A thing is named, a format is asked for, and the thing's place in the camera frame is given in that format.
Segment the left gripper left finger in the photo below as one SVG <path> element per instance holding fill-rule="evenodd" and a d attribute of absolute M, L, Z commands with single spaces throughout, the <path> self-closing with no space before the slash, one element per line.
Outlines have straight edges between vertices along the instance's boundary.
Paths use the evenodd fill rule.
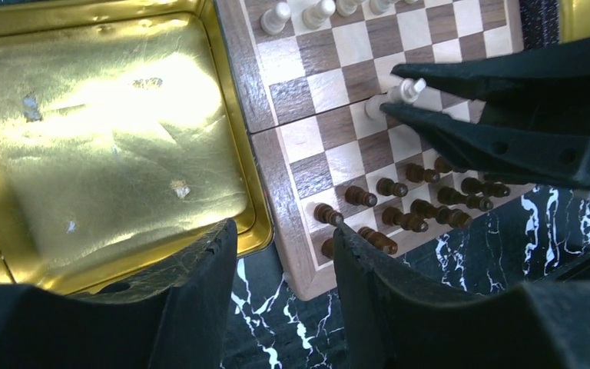
<path fill-rule="evenodd" d="M 216 368 L 237 262 L 237 226 L 95 294 L 0 284 L 0 368 Z"/>

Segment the white chess piece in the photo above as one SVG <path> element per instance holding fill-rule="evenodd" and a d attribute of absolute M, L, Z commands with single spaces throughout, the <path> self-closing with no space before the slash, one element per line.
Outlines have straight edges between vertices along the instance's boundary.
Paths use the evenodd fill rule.
<path fill-rule="evenodd" d="M 405 78 L 397 86 L 390 88 L 387 92 L 374 95 L 365 104 L 364 111 L 370 119 L 378 119 L 383 115 L 380 106 L 385 103 L 414 103 L 421 92 L 426 88 L 424 78 Z"/>

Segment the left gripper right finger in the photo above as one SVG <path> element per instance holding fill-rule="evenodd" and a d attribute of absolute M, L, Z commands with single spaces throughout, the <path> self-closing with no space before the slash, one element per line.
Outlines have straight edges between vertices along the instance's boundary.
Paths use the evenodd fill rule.
<path fill-rule="evenodd" d="M 344 224 L 333 234 L 333 266 L 354 368 L 590 368 L 590 281 L 473 294 Z"/>

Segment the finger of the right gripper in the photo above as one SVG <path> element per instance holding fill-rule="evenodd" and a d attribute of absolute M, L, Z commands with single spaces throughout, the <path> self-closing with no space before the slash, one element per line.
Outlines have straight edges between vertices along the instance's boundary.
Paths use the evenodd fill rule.
<path fill-rule="evenodd" d="M 474 61 L 402 63 L 392 73 L 471 100 L 590 101 L 590 38 Z"/>
<path fill-rule="evenodd" d="M 512 184 L 590 190 L 590 136 L 474 124 L 404 104 L 385 103 L 380 109 L 455 167 Z"/>

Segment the white chess pawn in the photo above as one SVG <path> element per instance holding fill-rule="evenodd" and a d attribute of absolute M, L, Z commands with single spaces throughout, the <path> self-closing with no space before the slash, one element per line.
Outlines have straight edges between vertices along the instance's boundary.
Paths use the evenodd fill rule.
<path fill-rule="evenodd" d="M 336 0 L 336 10 L 343 17 L 349 17 L 362 6 L 364 0 Z"/>
<path fill-rule="evenodd" d="M 290 6 L 286 2 L 277 2 L 262 14 L 260 26 L 268 35 L 277 35 L 284 30 L 290 18 Z"/>
<path fill-rule="evenodd" d="M 374 15 L 388 12 L 398 0 L 370 0 L 370 9 Z"/>
<path fill-rule="evenodd" d="M 303 11 L 303 23 L 308 29 L 318 29 L 335 11 L 334 0 L 320 0 Z"/>

